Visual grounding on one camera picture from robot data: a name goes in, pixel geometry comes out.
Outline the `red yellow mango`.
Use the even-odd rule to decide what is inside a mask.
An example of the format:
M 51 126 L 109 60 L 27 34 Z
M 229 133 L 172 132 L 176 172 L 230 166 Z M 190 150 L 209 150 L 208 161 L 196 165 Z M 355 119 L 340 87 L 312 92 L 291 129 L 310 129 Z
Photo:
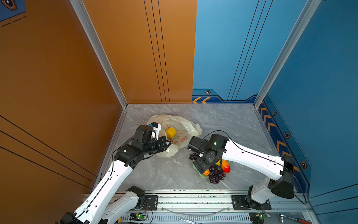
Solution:
M 230 171 L 231 171 L 230 165 L 229 165 L 228 161 L 226 161 L 226 160 L 222 160 L 221 168 L 222 168 L 223 172 L 227 173 L 227 174 L 230 173 Z

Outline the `right green circuit board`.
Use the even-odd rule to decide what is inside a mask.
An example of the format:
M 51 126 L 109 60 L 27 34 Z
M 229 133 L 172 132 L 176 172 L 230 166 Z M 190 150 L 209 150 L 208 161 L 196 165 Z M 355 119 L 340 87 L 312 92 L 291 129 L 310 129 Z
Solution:
M 257 214 L 256 217 L 257 217 L 258 219 L 260 219 L 260 220 L 264 220 L 264 219 L 266 219 L 268 216 L 267 216 L 266 213 L 264 213 L 264 214 Z

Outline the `light green fruit plate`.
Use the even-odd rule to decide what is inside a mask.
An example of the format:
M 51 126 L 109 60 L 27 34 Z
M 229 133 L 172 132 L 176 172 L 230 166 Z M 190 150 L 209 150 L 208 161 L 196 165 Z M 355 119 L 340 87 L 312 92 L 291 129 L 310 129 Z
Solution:
M 208 176 L 207 176 L 207 175 L 201 174 L 201 173 L 199 172 L 199 170 L 196 168 L 196 166 L 194 165 L 194 163 L 193 163 L 193 168 L 194 168 L 195 171 L 198 172 L 198 174 L 199 174 L 199 176 L 200 176 L 201 178 L 203 178 L 203 179 L 208 179 Z

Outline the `red handled tool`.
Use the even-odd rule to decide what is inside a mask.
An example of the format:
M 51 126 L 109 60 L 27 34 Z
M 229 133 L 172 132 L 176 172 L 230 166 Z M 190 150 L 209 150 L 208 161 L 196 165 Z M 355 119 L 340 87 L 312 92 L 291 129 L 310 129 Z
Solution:
M 296 218 L 296 217 L 290 217 L 290 216 L 287 216 L 287 215 L 284 215 L 281 213 L 279 213 L 278 216 L 281 220 L 281 223 L 283 223 L 283 220 L 286 218 L 286 219 L 290 219 L 290 220 L 296 221 L 301 224 L 312 224 L 312 222 L 310 222 L 308 220 L 304 220 L 304 219 L 300 219 L 300 218 Z

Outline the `large purple grape bunch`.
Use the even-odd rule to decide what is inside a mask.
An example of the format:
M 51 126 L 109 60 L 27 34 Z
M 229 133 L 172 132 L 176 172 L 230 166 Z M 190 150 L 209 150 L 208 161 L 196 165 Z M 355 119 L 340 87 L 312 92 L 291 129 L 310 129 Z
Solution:
M 208 171 L 208 178 L 211 184 L 218 184 L 220 181 L 223 181 L 225 179 L 226 175 L 224 171 L 218 166 L 213 166 L 209 168 Z

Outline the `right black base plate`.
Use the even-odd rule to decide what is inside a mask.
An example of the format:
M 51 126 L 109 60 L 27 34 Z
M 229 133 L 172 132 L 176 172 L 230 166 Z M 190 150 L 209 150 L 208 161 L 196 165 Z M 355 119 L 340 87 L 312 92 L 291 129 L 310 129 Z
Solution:
M 263 204 L 257 203 L 255 201 L 248 203 L 246 200 L 246 196 L 244 195 L 233 195 L 231 196 L 231 200 L 235 211 L 239 211 L 239 210 L 261 211 L 262 209 L 266 211 L 272 210 L 271 203 L 269 200 L 267 200 Z

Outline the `green circuit board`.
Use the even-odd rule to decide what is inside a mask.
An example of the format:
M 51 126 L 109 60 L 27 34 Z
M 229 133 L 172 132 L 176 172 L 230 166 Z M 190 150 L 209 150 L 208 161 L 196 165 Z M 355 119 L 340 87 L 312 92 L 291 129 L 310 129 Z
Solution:
M 129 217 L 130 223 L 144 223 L 148 219 L 146 213 L 131 213 Z
M 267 216 L 266 213 L 264 213 L 264 214 L 257 214 L 256 217 L 257 217 L 258 219 L 260 219 L 260 220 L 264 220 L 264 219 L 266 219 L 268 216 Z

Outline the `translucent plastic bag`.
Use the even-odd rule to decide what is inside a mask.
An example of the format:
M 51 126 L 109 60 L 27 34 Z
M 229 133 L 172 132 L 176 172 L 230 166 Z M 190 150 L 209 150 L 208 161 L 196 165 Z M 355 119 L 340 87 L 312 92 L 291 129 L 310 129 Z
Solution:
M 192 137 L 199 137 L 202 135 L 202 129 L 198 123 L 193 123 L 181 116 L 172 116 L 167 114 L 160 114 L 152 116 L 147 124 L 157 122 L 161 125 L 159 137 L 166 135 L 166 130 L 173 127 L 177 133 L 173 139 L 168 139 L 172 142 L 168 150 L 158 153 L 157 156 L 161 158 L 169 158 L 179 152 L 181 148 L 186 148 Z

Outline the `small orange mango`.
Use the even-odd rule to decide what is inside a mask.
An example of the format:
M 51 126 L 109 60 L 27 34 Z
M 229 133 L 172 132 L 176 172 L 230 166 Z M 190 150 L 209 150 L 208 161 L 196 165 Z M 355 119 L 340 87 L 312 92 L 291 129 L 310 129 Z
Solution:
M 204 175 L 205 175 L 205 176 L 208 176 L 209 174 L 210 174 L 210 170 L 207 169 L 207 170 L 204 172 Z

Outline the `yellow ribbed fruit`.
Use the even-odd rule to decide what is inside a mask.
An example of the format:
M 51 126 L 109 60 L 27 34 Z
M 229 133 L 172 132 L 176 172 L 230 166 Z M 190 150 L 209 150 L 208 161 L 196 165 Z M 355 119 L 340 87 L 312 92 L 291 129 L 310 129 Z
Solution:
M 177 131 L 173 128 L 170 127 L 166 130 L 166 135 L 168 139 L 173 139 L 176 135 Z

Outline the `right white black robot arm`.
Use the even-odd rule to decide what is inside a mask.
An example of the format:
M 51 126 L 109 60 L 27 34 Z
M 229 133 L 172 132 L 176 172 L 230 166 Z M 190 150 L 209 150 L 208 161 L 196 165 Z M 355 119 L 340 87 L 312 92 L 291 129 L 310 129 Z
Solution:
M 187 148 L 198 155 L 193 165 L 200 174 L 212 170 L 219 161 L 235 162 L 264 174 L 265 179 L 250 186 L 245 198 L 245 204 L 252 210 L 263 209 L 273 197 L 295 196 L 293 160 L 287 155 L 260 153 L 219 134 L 211 135 L 209 140 L 192 137 Z

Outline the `left green circuit board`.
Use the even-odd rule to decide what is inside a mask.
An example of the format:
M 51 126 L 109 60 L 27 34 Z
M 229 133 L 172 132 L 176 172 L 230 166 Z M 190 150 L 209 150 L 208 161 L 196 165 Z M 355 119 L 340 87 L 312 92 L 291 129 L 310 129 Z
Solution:
M 144 223 L 148 219 L 146 213 L 131 213 L 129 217 L 130 223 Z

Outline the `silver wrench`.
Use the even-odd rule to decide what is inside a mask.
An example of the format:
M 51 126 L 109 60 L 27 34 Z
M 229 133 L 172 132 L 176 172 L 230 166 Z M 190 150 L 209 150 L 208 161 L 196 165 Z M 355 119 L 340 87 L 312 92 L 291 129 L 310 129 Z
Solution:
M 200 223 L 197 223 L 195 221 L 192 221 L 192 220 L 189 220 L 189 219 L 186 219 L 186 218 L 183 218 L 181 216 L 178 217 L 179 221 L 183 221 L 183 222 L 186 222 L 188 224 L 200 224 Z

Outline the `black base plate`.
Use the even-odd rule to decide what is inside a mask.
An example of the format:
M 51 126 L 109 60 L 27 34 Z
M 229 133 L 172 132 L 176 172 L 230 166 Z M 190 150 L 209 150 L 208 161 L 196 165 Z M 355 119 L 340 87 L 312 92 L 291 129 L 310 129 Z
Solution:
M 255 201 L 248 203 L 246 200 L 246 196 L 244 195 L 233 195 L 231 196 L 231 200 L 235 211 L 239 211 L 239 210 L 261 211 L 262 209 L 266 211 L 272 210 L 271 203 L 269 200 L 267 200 L 263 204 L 257 203 Z
M 149 209 L 150 211 L 156 211 L 158 208 L 158 196 L 157 195 L 145 195 L 140 196 L 137 205 L 132 208 L 132 211 L 144 211 Z

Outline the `small purple grape bunch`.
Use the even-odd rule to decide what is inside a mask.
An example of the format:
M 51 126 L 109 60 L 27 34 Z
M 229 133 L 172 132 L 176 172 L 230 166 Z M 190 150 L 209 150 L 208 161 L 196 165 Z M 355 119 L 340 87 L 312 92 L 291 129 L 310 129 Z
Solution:
M 199 157 L 200 156 L 198 154 L 190 154 L 189 159 L 194 161 L 194 160 L 198 159 Z

